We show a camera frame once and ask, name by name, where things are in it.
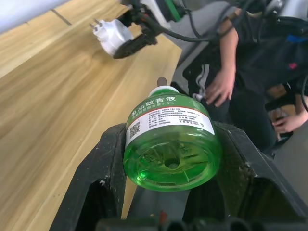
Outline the person's right hand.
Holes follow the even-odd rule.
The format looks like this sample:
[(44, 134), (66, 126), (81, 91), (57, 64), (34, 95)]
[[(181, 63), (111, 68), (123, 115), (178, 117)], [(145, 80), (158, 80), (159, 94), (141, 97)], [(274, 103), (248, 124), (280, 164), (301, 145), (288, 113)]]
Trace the person's right hand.
[(235, 83), (235, 66), (222, 67), (214, 80), (206, 88), (205, 100), (208, 105), (221, 106), (226, 100), (230, 100)]

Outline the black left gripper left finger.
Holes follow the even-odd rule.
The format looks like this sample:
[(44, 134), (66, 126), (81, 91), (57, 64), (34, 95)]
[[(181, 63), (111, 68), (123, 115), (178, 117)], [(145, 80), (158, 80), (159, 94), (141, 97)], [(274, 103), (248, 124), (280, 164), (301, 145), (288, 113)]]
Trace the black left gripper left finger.
[(126, 186), (126, 129), (108, 128), (77, 167), (52, 222), (52, 231), (93, 231), (101, 219), (121, 218)]

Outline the person's left hand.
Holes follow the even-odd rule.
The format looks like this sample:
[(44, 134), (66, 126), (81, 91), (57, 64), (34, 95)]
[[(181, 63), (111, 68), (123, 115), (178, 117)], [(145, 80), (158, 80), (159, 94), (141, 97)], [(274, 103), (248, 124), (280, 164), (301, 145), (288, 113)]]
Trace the person's left hand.
[(281, 139), (281, 134), (292, 132), (301, 127), (308, 120), (308, 113), (301, 112), (296, 115), (287, 116), (273, 122), (274, 129), (277, 133), (278, 140)]

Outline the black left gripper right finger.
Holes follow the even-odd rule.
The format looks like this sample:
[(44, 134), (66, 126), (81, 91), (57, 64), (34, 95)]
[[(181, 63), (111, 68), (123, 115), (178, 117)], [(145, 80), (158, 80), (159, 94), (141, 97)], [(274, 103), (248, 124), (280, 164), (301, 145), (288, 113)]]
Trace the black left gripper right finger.
[(224, 155), (212, 181), (191, 190), (190, 231), (305, 231), (308, 208), (272, 159), (240, 129), (214, 127)]

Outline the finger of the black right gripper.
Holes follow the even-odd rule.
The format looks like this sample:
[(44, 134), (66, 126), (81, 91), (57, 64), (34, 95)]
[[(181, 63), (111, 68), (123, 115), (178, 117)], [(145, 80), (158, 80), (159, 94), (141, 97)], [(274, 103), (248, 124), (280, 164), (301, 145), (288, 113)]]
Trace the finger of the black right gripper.
[(131, 26), (132, 24), (139, 25), (141, 18), (137, 10), (128, 10), (117, 18), (124, 26)]
[(146, 46), (156, 45), (157, 39), (151, 35), (140, 34), (133, 40), (129, 40), (121, 45), (113, 54), (114, 59), (123, 59), (129, 57)]

